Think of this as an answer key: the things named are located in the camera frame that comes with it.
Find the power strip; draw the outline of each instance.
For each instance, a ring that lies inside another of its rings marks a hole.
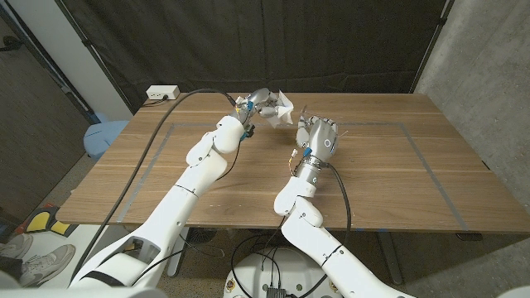
[[[177,85],[151,85],[146,91],[149,99],[163,99],[167,95],[167,99],[176,99],[181,93]]]

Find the concrete wall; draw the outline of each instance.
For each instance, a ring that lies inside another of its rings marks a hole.
[[[95,112],[110,120],[133,116],[54,0],[10,3]]]
[[[415,92],[530,213],[530,1],[456,0]]]

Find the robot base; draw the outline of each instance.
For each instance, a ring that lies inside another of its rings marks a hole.
[[[281,287],[285,289],[286,294],[296,296],[304,295],[315,285],[323,276],[324,271],[309,258],[305,253],[296,248],[265,248],[259,251],[269,257],[274,254],[274,261],[280,267]],[[276,266],[272,266],[272,261],[265,258],[262,270],[263,256],[253,253],[244,258],[235,268],[235,274],[241,285],[235,282],[232,272],[229,273],[224,284],[224,298],[243,298],[246,295],[241,291],[241,286],[252,297],[267,297],[267,288],[271,286],[278,288],[278,271]],[[342,295],[337,291],[335,285],[330,282],[329,277],[311,293],[310,297],[340,298]]]

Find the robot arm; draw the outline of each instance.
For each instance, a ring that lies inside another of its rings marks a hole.
[[[195,203],[223,174],[227,162],[221,155],[236,150],[245,137],[253,135],[254,125],[250,118],[255,113],[263,114],[267,120],[280,120],[285,118],[285,113],[281,112],[292,110],[292,104],[290,108],[289,104],[282,94],[277,97],[268,89],[238,99],[234,111],[217,123],[217,129],[207,132],[191,148],[186,156],[188,167],[147,221],[90,258],[70,287],[156,286],[163,264],[135,280],[151,265],[169,255]],[[137,257],[124,253],[125,248],[133,243],[142,245]]]
[[[314,259],[344,297],[411,297],[382,283],[322,227],[321,213],[306,199],[314,196],[320,170],[338,146],[336,123],[302,114],[296,143],[304,149],[303,157],[274,202],[276,213],[288,216],[282,225],[285,238]]]

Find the gray shoe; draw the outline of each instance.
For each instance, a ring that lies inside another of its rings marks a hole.
[[[33,243],[33,236],[20,234],[7,244],[0,243],[0,256],[22,259]]]
[[[75,254],[71,244],[63,245],[43,257],[22,264],[21,286],[39,286],[57,276],[68,266]]]

